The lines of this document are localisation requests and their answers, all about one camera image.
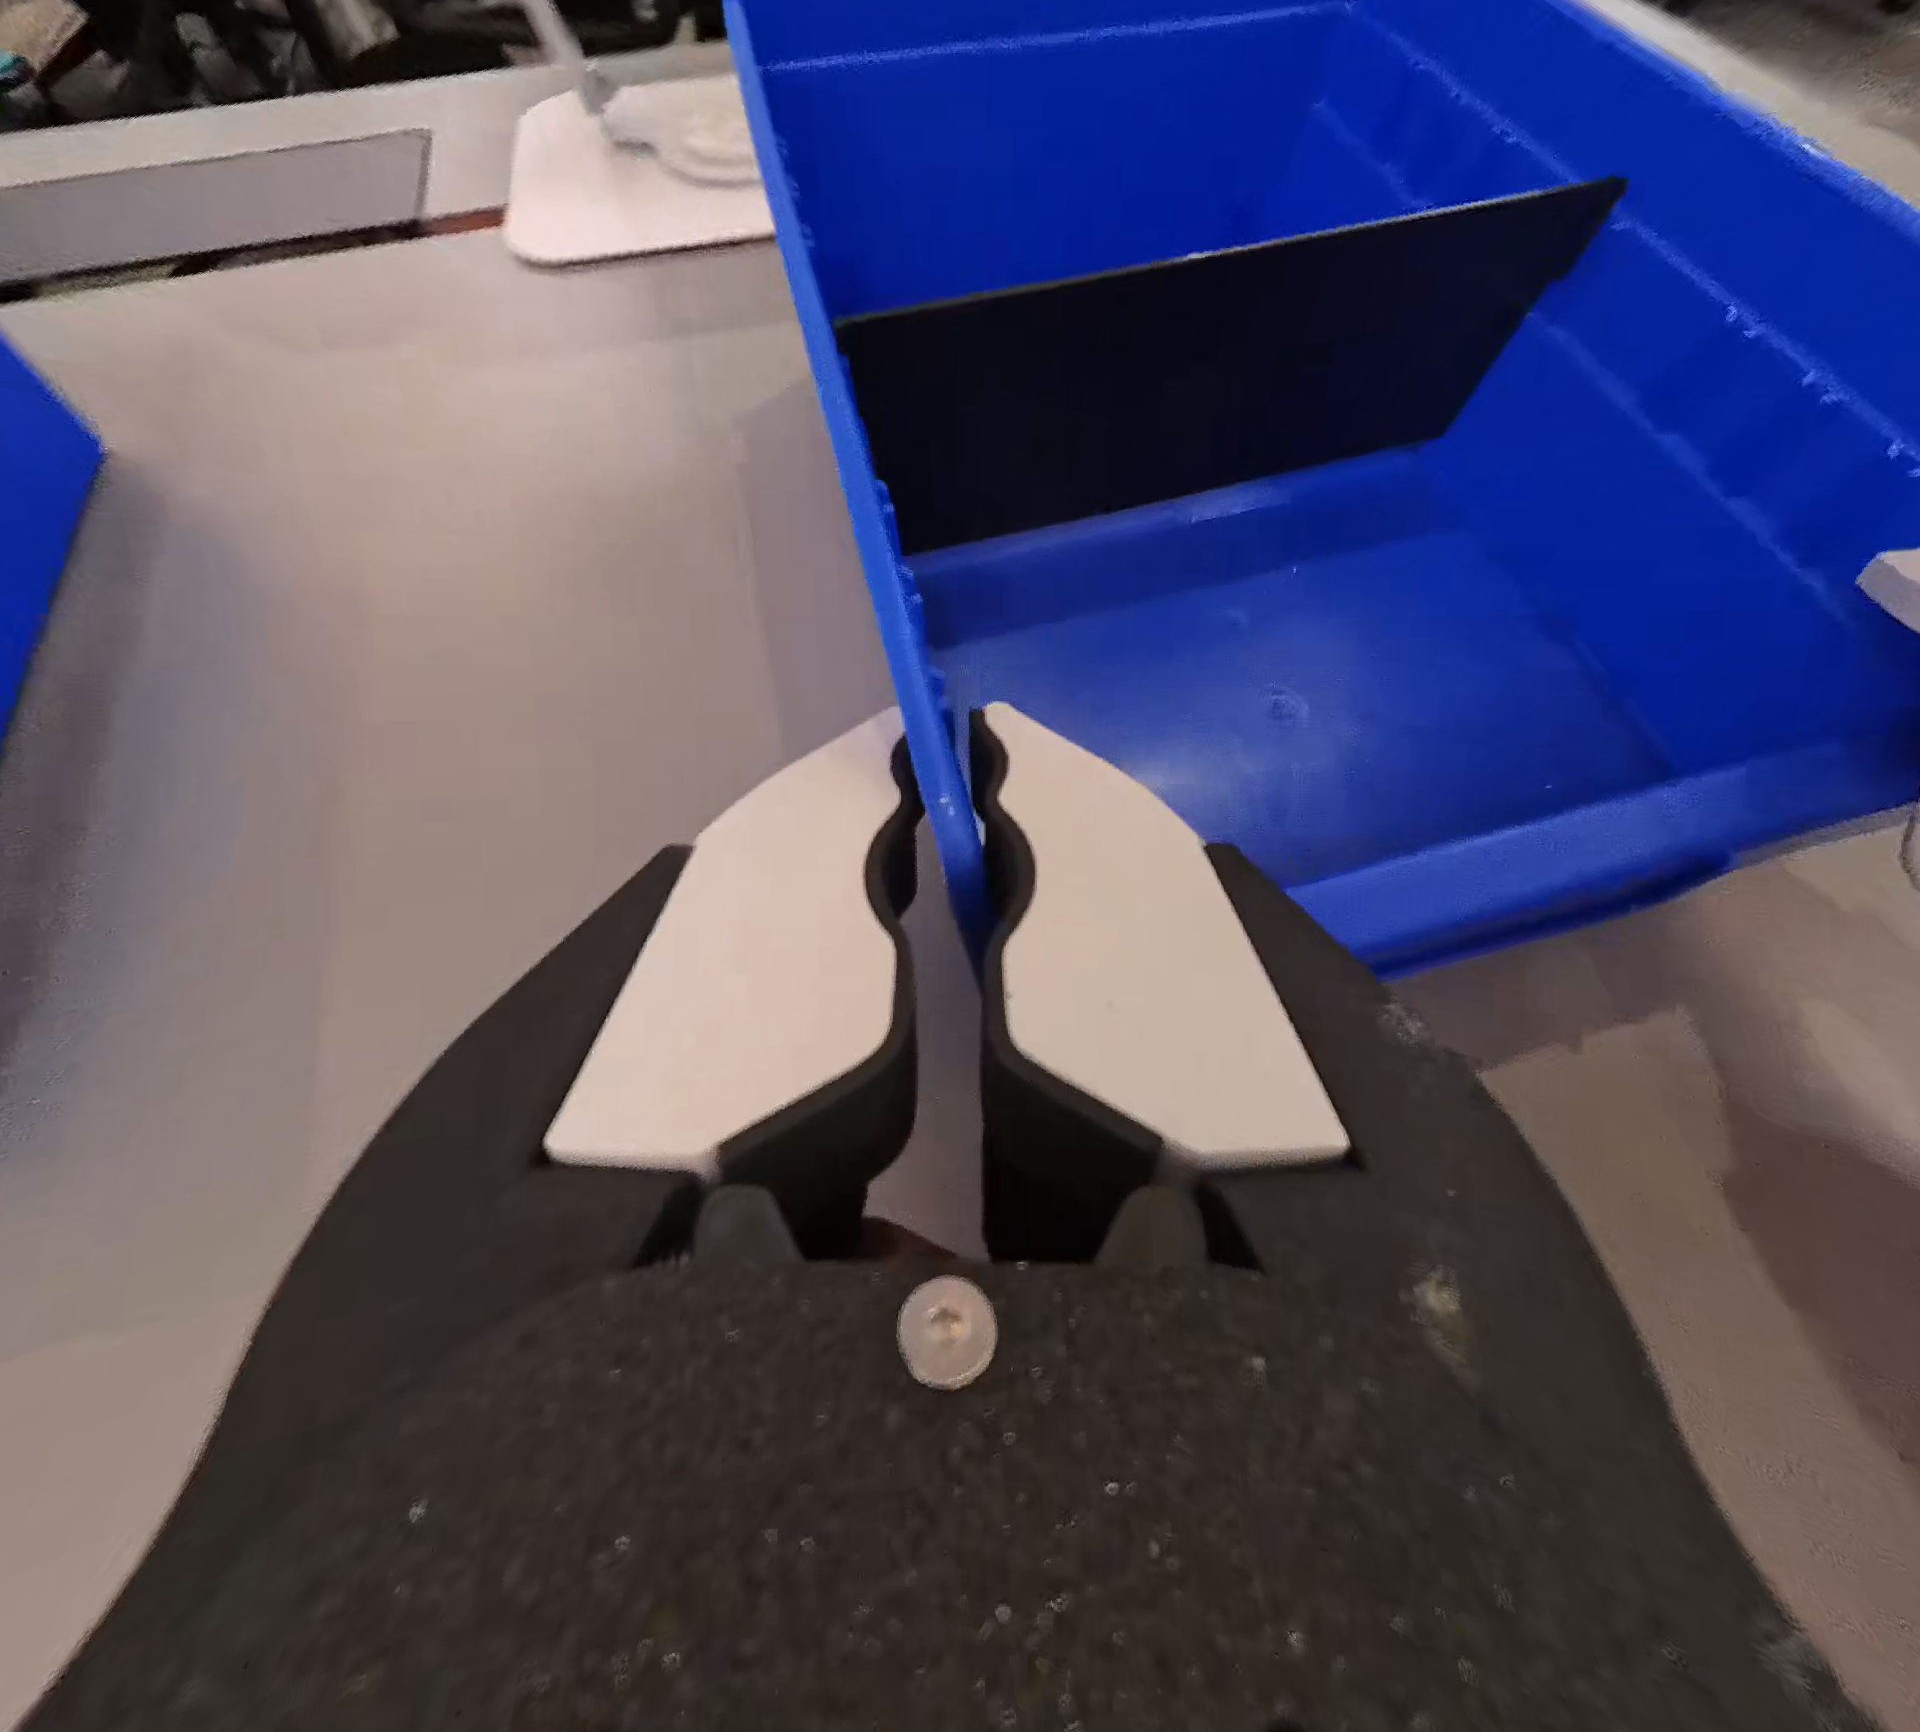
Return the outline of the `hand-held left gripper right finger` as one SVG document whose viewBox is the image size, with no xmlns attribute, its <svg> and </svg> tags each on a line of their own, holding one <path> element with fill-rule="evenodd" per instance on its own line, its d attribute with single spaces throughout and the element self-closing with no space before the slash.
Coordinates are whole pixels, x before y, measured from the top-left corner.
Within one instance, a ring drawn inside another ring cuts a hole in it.
<svg viewBox="0 0 1920 1732">
<path fill-rule="evenodd" d="M 974 710 L 974 804 L 992 903 L 979 1082 L 993 1260 L 1092 1260 L 1153 1186 L 1349 1161 L 1218 846 L 1003 699 Z"/>
</svg>

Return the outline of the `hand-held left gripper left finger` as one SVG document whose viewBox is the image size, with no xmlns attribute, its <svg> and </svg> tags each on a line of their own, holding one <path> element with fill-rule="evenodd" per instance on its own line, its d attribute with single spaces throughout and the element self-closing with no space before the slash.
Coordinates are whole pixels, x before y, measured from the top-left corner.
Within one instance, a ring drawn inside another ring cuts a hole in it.
<svg viewBox="0 0 1920 1732">
<path fill-rule="evenodd" d="M 918 1113 L 921 793 L 898 710 L 791 761 L 682 849 L 543 1157 L 764 1187 L 814 1257 L 858 1244 Z"/>
</svg>

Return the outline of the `blue divided plastic bin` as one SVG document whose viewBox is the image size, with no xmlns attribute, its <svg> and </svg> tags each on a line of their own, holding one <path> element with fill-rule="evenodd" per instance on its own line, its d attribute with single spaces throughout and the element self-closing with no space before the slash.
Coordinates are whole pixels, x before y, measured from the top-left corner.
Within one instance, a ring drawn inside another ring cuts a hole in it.
<svg viewBox="0 0 1920 1732">
<path fill-rule="evenodd" d="M 3 732 L 104 466 L 90 423 L 3 338 Z"/>
<path fill-rule="evenodd" d="M 1005 703 L 1381 971 L 1915 797 L 1915 210 L 1580 0 L 723 0 L 946 893 Z"/>
</svg>

